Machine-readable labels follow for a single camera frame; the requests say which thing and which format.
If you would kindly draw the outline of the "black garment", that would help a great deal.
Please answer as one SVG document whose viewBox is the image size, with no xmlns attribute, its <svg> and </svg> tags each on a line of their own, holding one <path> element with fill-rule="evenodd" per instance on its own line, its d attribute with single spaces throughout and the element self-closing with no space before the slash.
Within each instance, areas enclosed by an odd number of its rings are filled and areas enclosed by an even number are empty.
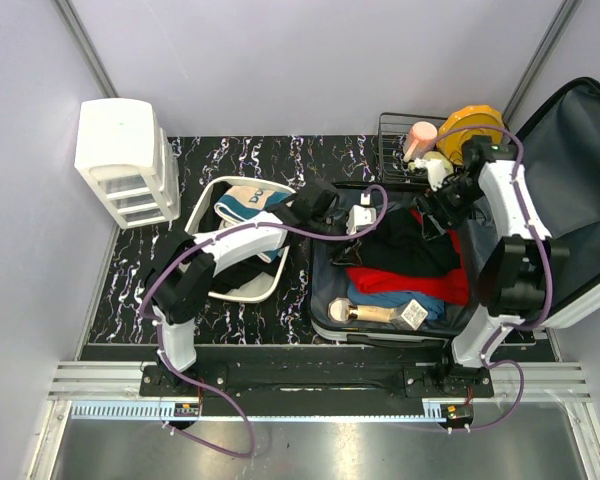
<svg viewBox="0 0 600 480">
<path fill-rule="evenodd" d="M 221 295 L 255 297 L 266 292 L 275 279 L 280 262 L 264 262 L 258 256 L 250 257 L 217 274 L 211 291 Z"/>
<path fill-rule="evenodd" d="M 449 234 L 425 240 L 414 213 L 398 208 L 387 212 L 371 233 L 334 247 L 330 262 L 409 277 L 440 278 L 461 267 L 461 256 Z"/>
</svg>

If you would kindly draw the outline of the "black white space suitcase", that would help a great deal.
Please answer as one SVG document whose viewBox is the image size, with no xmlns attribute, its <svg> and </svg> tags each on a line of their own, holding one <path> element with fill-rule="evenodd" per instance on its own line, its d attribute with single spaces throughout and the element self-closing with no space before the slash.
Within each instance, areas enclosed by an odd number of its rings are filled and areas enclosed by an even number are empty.
<svg viewBox="0 0 600 480">
<path fill-rule="evenodd" d="M 570 251 L 567 261 L 553 271 L 554 296 L 545 324 L 569 328 L 600 309 L 600 82 L 589 77 L 569 81 L 540 106 L 518 136 L 525 147 L 526 183 L 536 211 Z M 460 333 L 478 306 L 477 276 L 497 243 L 486 200 L 475 206 L 477 217 L 460 229 L 461 252 L 468 263 L 462 274 L 470 292 L 467 307 L 448 305 L 442 319 L 417 332 L 371 322 L 336 324 L 327 308 L 346 295 L 350 280 L 343 268 L 330 264 L 326 246 L 315 243 L 307 308 L 312 327 L 327 340 L 343 342 L 353 335 L 406 341 Z"/>
</svg>

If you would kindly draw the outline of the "red cloth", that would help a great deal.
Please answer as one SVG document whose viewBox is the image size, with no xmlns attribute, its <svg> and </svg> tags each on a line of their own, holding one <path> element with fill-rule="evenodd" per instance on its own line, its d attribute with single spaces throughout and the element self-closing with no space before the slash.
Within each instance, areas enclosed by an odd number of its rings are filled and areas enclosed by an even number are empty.
<svg viewBox="0 0 600 480">
<path fill-rule="evenodd" d="M 421 223 L 420 215 L 412 212 Z M 466 306 L 470 298 L 470 287 L 461 253 L 460 239 L 454 230 L 446 234 L 451 236 L 453 245 L 461 256 L 461 267 L 443 277 L 409 277 L 365 267 L 348 267 L 347 275 L 357 290 L 364 294 L 412 291 L 450 304 Z"/>
</svg>

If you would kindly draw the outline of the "teal white towel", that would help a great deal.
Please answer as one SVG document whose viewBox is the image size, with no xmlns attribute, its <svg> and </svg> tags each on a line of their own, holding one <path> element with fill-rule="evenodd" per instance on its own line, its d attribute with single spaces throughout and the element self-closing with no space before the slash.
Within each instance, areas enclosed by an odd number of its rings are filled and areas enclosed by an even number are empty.
<svg viewBox="0 0 600 480">
<path fill-rule="evenodd" d="M 263 187 L 233 185 L 213 205 L 215 214 L 221 219 L 218 229 L 225 230 L 250 221 L 266 207 L 278 204 L 289 196 L 288 192 Z"/>
</svg>

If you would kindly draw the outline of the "white plastic basin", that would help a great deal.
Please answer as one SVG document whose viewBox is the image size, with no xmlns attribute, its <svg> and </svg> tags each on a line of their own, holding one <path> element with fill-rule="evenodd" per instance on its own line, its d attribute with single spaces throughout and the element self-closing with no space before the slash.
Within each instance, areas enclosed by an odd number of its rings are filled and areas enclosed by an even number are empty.
<svg viewBox="0 0 600 480">
<path fill-rule="evenodd" d="M 281 221 L 274 214 L 266 211 L 267 207 L 250 221 L 239 223 L 232 228 L 219 230 L 221 219 L 215 214 L 213 205 L 233 185 L 263 187 L 274 191 L 288 192 L 290 196 L 295 193 L 295 190 L 263 179 L 239 176 L 217 178 L 204 188 L 185 227 L 185 232 L 193 236 L 197 244 L 205 240 L 210 242 L 202 251 L 211 253 L 214 256 L 216 263 L 215 276 L 226 268 L 253 256 L 258 256 L 267 263 L 275 260 L 280 262 L 271 287 L 259 296 L 221 295 L 212 292 L 211 288 L 208 293 L 209 297 L 223 301 L 260 303 L 273 294 L 281 278 L 289 252 L 289 247 L 285 245 L 287 232 L 279 227 Z"/>
</svg>

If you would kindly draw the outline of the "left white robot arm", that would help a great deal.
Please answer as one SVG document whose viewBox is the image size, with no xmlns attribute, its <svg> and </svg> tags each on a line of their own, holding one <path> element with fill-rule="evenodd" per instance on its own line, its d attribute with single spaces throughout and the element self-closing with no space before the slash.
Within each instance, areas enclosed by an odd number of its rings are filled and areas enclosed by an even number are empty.
<svg viewBox="0 0 600 480">
<path fill-rule="evenodd" d="M 166 366 L 160 381 L 170 393 L 183 396 L 195 386 L 194 317 L 214 278 L 251 257 L 284 249 L 301 236 L 342 240 L 344 225 L 327 219 L 338 203 L 336 187 L 316 180 L 235 226 L 183 234 L 156 260 L 146 276 L 139 313 L 157 325 L 158 356 Z"/>
</svg>

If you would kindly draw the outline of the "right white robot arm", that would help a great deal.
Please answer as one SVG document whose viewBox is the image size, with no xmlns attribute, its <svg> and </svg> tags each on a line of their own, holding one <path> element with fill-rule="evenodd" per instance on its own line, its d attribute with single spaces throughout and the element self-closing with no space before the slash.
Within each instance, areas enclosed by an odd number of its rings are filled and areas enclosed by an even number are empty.
<svg viewBox="0 0 600 480">
<path fill-rule="evenodd" d="M 568 247 L 552 237 L 536 212 L 517 138 L 502 144 L 474 135 L 461 151 L 461 171 L 432 184 L 414 201 L 425 239 L 456 229 L 480 198 L 489 205 L 497 234 L 478 275 L 479 305 L 451 342 L 451 362 L 433 374 L 437 390 L 450 397 L 468 387 L 467 369 L 490 366 L 491 355 L 512 330 L 531 331 L 548 319 L 554 276 L 569 258 Z"/>
</svg>

